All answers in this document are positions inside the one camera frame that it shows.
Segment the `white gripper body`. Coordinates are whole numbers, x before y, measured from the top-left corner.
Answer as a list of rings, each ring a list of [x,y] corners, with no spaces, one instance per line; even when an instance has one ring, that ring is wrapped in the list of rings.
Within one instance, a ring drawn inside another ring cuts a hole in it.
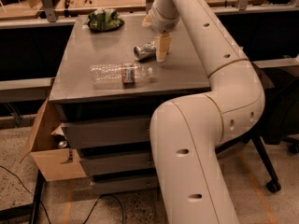
[[[149,11],[149,22],[158,34],[172,32],[179,21],[178,10],[175,7],[159,7],[153,4]]]

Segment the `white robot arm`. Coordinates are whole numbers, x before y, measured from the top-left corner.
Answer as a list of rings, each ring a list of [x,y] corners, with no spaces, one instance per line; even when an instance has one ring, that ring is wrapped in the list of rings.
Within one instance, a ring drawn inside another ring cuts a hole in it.
[[[211,87],[166,101],[151,117],[151,150],[168,223],[239,224],[215,149],[260,119],[262,83],[205,0],[156,0],[149,17],[163,34],[183,22]]]

